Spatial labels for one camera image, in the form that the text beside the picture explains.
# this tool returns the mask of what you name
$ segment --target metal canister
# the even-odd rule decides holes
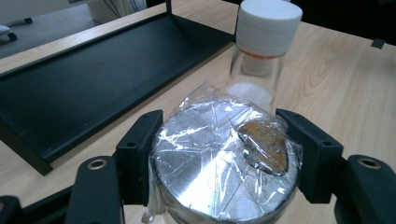
[[[271,160],[272,149],[251,149],[256,143],[239,132],[247,122],[284,137],[283,172],[262,168],[271,164],[255,153]],[[159,130],[150,158],[160,202],[177,223],[273,223],[294,195],[301,167],[301,149],[286,129],[281,118],[234,98],[179,111]]]

